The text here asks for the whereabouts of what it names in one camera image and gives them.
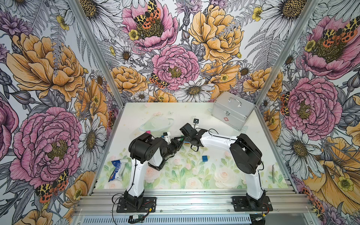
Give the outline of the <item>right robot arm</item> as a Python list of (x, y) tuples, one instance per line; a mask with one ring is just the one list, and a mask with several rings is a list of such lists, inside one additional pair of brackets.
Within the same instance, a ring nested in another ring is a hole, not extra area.
[(238, 169), (245, 174), (247, 193), (243, 207), (253, 212), (263, 209), (266, 191), (262, 188), (258, 170), (263, 164), (262, 153), (246, 134), (223, 136), (206, 129), (196, 130), (188, 123), (180, 131), (192, 146), (230, 152)]

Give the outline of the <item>small green circuit board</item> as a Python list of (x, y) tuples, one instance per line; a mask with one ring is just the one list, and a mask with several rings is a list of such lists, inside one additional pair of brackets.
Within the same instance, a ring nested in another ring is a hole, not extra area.
[(141, 223), (143, 221), (143, 215), (130, 215), (128, 219), (129, 224)]

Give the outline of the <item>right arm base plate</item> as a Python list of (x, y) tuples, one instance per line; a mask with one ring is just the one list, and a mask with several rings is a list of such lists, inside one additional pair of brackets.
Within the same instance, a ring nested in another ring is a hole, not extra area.
[(232, 205), (235, 212), (272, 212), (272, 203), (268, 196), (263, 195), (256, 200), (248, 195), (233, 196)]

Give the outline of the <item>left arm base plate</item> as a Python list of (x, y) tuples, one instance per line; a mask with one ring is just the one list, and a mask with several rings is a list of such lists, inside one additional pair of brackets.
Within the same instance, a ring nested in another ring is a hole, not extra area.
[(117, 213), (154, 213), (156, 211), (156, 197), (140, 197), (126, 199), (121, 197), (116, 203)]

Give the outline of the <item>silver first aid case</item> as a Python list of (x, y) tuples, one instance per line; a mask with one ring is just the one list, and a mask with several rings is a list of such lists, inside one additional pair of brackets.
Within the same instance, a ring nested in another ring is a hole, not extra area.
[(212, 116), (240, 131), (254, 110), (255, 105), (229, 92), (215, 100)]

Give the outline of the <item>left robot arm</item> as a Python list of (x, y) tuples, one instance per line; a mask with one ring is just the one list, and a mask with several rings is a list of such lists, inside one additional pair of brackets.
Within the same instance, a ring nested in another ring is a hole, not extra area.
[(139, 211), (143, 206), (144, 178), (148, 168), (160, 171), (166, 161), (173, 157), (182, 147), (184, 136), (170, 139), (169, 136), (154, 138), (143, 133), (129, 145), (132, 169), (130, 183), (124, 192), (127, 208)]

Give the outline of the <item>blue white packet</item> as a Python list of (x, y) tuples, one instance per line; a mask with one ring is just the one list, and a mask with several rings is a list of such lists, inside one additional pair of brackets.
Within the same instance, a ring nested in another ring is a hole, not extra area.
[(122, 181), (122, 175), (124, 173), (124, 169), (126, 167), (126, 164), (128, 163), (128, 159), (118, 159), (113, 160), (112, 165), (114, 166), (114, 170), (109, 178), (109, 182), (111, 181)]

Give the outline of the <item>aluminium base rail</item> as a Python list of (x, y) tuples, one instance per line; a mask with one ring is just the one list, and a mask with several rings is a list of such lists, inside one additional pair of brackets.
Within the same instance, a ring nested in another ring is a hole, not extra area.
[[(118, 189), (96, 189), (91, 196), (82, 197), (74, 215), (116, 215), (113, 201)], [(243, 196), (245, 189), (148, 189), (145, 197), (156, 197), (157, 206), (153, 215), (166, 214), (233, 214), (232, 197)], [(270, 189), (273, 213), (312, 212), (306, 195), (296, 194), (293, 189)]]

